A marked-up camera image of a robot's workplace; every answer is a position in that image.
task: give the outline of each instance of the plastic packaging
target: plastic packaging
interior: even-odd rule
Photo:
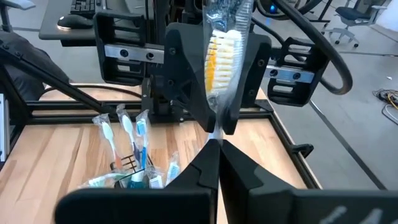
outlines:
[[[169,171],[167,171],[167,179],[166,185],[171,183],[179,174],[180,174],[180,166],[179,166],[179,156],[178,151],[175,151],[170,159]]]
[[[149,155],[150,122],[148,112],[149,110],[145,110],[136,117],[137,142],[139,142],[137,145],[141,151],[139,162],[143,169],[148,165],[147,158]]]
[[[119,170],[123,170],[122,160],[118,150],[116,149],[116,144],[114,143],[113,131],[108,114],[100,114],[94,117],[92,120],[94,124],[99,127],[99,132],[101,133],[102,137],[105,138],[111,145],[111,150],[109,150],[111,153],[109,154],[113,158],[115,167]]]
[[[203,0],[205,89],[216,126],[209,138],[222,139],[223,113],[238,88],[253,0]]]
[[[164,188],[163,176],[164,173],[152,165],[148,165],[145,169],[145,174],[148,176],[148,186],[150,189],[162,189]]]
[[[109,173],[95,177],[93,179],[87,180],[84,184],[80,185],[78,188],[88,188],[88,187],[109,187],[113,188],[117,181],[125,178],[128,174],[125,173]]]
[[[134,126],[132,125],[131,119],[127,111],[124,109],[125,105],[120,104],[116,108],[116,112],[119,117],[119,121],[125,132],[129,135],[130,138],[130,145],[131,145],[131,151],[132,154],[134,155],[134,158],[137,163],[138,169],[142,169],[143,167],[141,166],[141,152],[138,150],[135,138],[136,138],[136,132],[134,131]]]

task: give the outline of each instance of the keyboard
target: keyboard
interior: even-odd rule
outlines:
[[[70,14],[92,19],[95,15],[96,7],[100,6],[101,0],[72,0]]]

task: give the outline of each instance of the gray floor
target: gray floor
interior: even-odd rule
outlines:
[[[39,29],[48,0],[33,0],[37,7],[29,11],[10,10],[11,21],[16,27]],[[334,17],[334,7],[343,6],[345,0],[333,0],[325,19],[331,19],[330,27],[342,27],[338,17]],[[325,3],[319,4],[314,14],[319,15]],[[273,21],[255,16],[275,29],[284,38],[289,36],[305,38],[305,34],[291,21]],[[315,24],[318,29],[323,24]],[[344,41],[336,49],[348,64],[354,78],[354,87],[347,95],[335,96],[322,86],[315,91],[312,100],[323,111],[336,129],[346,138],[371,170],[388,189],[398,189],[398,148],[395,136],[398,126],[388,121],[380,113],[383,104],[372,95],[379,88],[397,89],[398,59],[377,57],[367,54],[398,54],[397,34],[378,27],[355,27],[352,31],[360,41],[357,49]],[[49,53],[75,82],[102,82],[98,59],[94,47],[62,48],[57,41],[39,40],[38,33],[17,31],[35,46]],[[332,65],[325,72],[328,80],[340,84],[338,74]],[[267,80],[262,87],[266,90]],[[296,143],[311,143],[315,150],[308,162],[326,189],[376,189],[352,157],[346,152],[337,138],[310,106],[294,108],[275,105],[276,111]]]

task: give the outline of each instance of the desk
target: desk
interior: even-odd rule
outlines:
[[[105,0],[106,7],[119,12],[130,12],[145,16],[145,0]],[[39,38],[42,40],[61,40],[63,46],[95,46],[93,29],[59,29],[58,20],[70,12],[72,0],[49,0],[45,10]],[[149,19],[153,19],[152,1],[149,1]]]
[[[140,92],[139,87],[119,87]],[[109,90],[84,90],[99,100],[137,100]],[[260,90],[257,98],[265,98],[265,94]],[[51,91],[42,100],[69,97]],[[112,128],[122,156],[131,154],[129,137],[120,124],[114,123]],[[163,170],[175,151],[184,169],[207,139],[207,133],[194,121],[153,125],[151,131],[150,156]],[[305,188],[267,119],[240,120],[235,135],[225,139],[274,175],[296,188]],[[86,180],[109,172],[107,153],[109,144],[93,124],[26,126],[0,172],[0,223],[51,223],[58,200]],[[226,223],[221,194],[218,203],[218,223]]]

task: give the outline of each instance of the blue toothbrush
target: blue toothbrush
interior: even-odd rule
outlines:
[[[137,121],[137,134],[144,138],[144,145],[142,146],[142,162],[141,167],[145,169],[146,160],[147,160],[147,147],[148,147],[148,138],[147,138],[147,123],[145,119],[140,119]]]

